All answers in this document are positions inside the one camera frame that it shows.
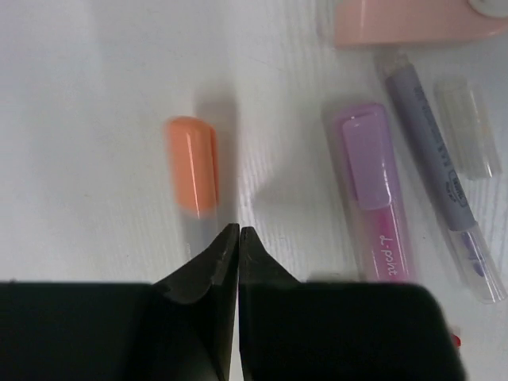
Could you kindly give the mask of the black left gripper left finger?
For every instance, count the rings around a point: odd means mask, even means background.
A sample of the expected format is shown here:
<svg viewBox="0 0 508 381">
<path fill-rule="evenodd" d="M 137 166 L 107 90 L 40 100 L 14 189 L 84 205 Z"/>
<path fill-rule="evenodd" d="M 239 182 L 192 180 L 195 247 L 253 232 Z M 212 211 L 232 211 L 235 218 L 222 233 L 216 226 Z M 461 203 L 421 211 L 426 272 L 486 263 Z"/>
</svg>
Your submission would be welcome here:
<svg viewBox="0 0 508 381">
<path fill-rule="evenodd" d="M 239 232 L 153 284 L 2 283 L 2 379 L 228 379 Z"/>
</svg>

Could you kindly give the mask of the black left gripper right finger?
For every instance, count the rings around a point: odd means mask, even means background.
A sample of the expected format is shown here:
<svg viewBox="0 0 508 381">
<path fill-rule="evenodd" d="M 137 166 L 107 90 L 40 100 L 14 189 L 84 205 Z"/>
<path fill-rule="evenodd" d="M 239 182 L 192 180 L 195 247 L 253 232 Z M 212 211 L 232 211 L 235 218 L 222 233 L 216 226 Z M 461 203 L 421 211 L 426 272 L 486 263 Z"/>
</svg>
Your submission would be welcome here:
<svg viewBox="0 0 508 381">
<path fill-rule="evenodd" d="M 239 237 L 247 380 L 464 380 L 441 308 L 404 283 L 299 282 L 252 227 Z"/>
</svg>

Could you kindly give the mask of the grey-purple marker pen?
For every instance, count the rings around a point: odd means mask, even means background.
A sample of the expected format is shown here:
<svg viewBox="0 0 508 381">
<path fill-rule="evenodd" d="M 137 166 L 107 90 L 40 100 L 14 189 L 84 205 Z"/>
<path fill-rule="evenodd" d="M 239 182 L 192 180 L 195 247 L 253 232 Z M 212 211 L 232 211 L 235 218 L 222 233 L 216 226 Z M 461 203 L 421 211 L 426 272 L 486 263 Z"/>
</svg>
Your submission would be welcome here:
<svg viewBox="0 0 508 381">
<path fill-rule="evenodd" d="M 397 50 L 378 53 L 375 65 L 447 232 L 462 280 L 481 302 L 505 300 L 506 288 L 469 206 L 415 66 L 406 53 Z"/>
</svg>

